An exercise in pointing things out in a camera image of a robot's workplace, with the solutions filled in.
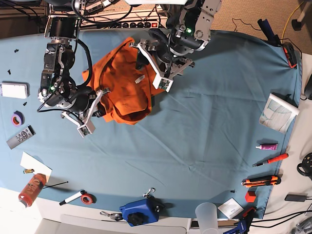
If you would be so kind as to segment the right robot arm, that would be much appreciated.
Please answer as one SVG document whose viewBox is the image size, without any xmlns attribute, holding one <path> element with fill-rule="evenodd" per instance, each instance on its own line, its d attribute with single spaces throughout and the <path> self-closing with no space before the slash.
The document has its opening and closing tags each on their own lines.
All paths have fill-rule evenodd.
<svg viewBox="0 0 312 234">
<path fill-rule="evenodd" d="M 110 92 L 108 88 L 95 91 L 88 85 L 93 75 L 91 54 L 87 45 L 78 38 L 86 3 L 85 0 L 49 2 L 50 14 L 44 36 L 51 42 L 44 54 L 38 91 L 41 105 L 37 109 L 39 113 L 60 111 L 61 118 L 74 123 L 82 137 L 94 132 L 92 117 L 105 115 L 100 100 Z M 77 49 L 70 44 L 73 40 L 83 48 L 87 57 L 88 75 L 82 84 L 76 84 L 70 76 Z"/>
</svg>

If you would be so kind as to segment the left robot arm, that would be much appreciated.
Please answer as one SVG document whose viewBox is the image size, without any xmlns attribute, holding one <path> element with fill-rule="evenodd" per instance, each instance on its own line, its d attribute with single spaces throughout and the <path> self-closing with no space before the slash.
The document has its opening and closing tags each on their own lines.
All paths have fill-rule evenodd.
<svg viewBox="0 0 312 234">
<path fill-rule="evenodd" d="M 168 92 L 175 76 L 195 66 L 187 55 L 204 50 L 210 42 L 211 26 L 221 5 L 222 0 L 188 0 L 176 11 L 169 9 L 169 33 L 149 29 L 149 39 L 130 43 L 138 50 L 136 69 L 150 65 L 156 74 L 153 86 Z"/>
</svg>

